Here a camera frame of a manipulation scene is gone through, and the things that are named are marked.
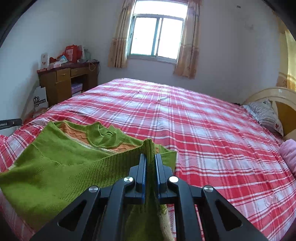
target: striped pillow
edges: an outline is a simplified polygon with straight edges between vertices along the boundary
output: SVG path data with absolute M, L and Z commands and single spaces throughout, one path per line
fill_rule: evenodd
M 277 131 L 284 136 L 283 125 L 272 108 L 271 102 L 266 98 L 263 101 L 248 103 L 248 106 L 256 114 L 256 119 L 260 125 L 269 131 Z

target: red plaid bedsheet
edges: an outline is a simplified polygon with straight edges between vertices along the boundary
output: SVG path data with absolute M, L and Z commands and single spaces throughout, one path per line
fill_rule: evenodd
M 138 139 L 176 150 L 175 174 L 214 186 L 269 240 L 279 241 L 296 218 L 296 181 L 278 153 L 282 143 L 240 106 L 179 87 L 117 79 L 64 101 L 12 136 L 0 136 L 0 171 L 8 169 L 49 120 L 100 121 Z M 0 192 L 0 210 L 27 241 L 34 231 Z M 173 236 L 173 207 L 169 206 Z

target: window frame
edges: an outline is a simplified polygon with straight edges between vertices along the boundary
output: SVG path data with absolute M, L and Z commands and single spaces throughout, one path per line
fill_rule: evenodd
M 154 39 L 153 39 L 151 55 L 131 54 L 131 45 L 132 45 L 132 41 L 133 41 L 133 33 L 134 33 L 134 28 L 135 28 L 135 23 L 136 23 L 137 18 L 156 18 L 156 25 L 155 25 Z M 157 43 L 157 50 L 156 50 L 156 54 L 154 55 L 153 52 L 154 52 L 155 45 L 156 45 L 157 30 L 158 30 L 159 21 L 160 21 L 161 18 L 162 18 L 162 21 L 161 21 L 161 25 L 160 25 L 159 38 L 158 38 L 158 43 Z M 167 62 L 167 63 L 173 63 L 173 64 L 177 63 L 177 59 L 158 56 L 158 48 L 159 48 L 159 42 L 160 42 L 160 36 L 161 36 L 161 31 L 162 31 L 162 27 L 163 27 L 163 19 L 164 18 L 170 18 L 170 19 L 175 19 L 175 20 L 182 21 L 182 33 L 183 33 L 184 22 L 185 22 L 185 19 L 183 19 L 183 18 L 168 16 L 168 15 L 158 15 L 158 14 L 133 14 L 131 28 L 130 28 L 130 34 L 129 34 L 129 38 L 128 38 L 128 57 L 130 57 L 130 58 L 141 58 L 141 59 L 146 59 L 146 60 L 155 60 L 155 61 L 161 61 L 161 62 Z

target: cardboard box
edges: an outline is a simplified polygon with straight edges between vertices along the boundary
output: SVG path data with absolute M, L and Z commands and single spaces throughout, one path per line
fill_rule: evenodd
M 51 70 L 51 69 L 54 69 L 54 68 L 58 68 L 58 67 L 61 67 L 62 64 L 64 62 L 60 62 L 60 61 L 57 61 L 57 62 L 54 62 L 54 63 L 50 63 L 47 70 Z
M 41 88 L 41 86 L 39 86 L 35 89 L 33 101 L 35 111 L 38 111 L 41 108 L 48 108 L 45 87 Z

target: metal screw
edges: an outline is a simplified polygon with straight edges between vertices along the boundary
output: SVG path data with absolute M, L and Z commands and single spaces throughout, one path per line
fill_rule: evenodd
M 89 192 L 97 192 L 99 188 L 97 186 L 91 186 L 89 187 Z
M 123 179 L 126 183 L 131 183 L 133 181 L 133 178 L 132 177 L 125 177 Z
M 214 190 L 214 188 L 212 186 L 210 186 L 210 185 L 206 185 L 206 186 L 204 186 L 204 190 L 206 192 L 212 192 Z
M 179 181 L 179 178 L 177 178 L 177 177 L 175 177 L 175 176 L 171 176 L 171 177 L 169 178 L 169 181 L 170 181 L 171 183 L 177 183 L 177 182 Z

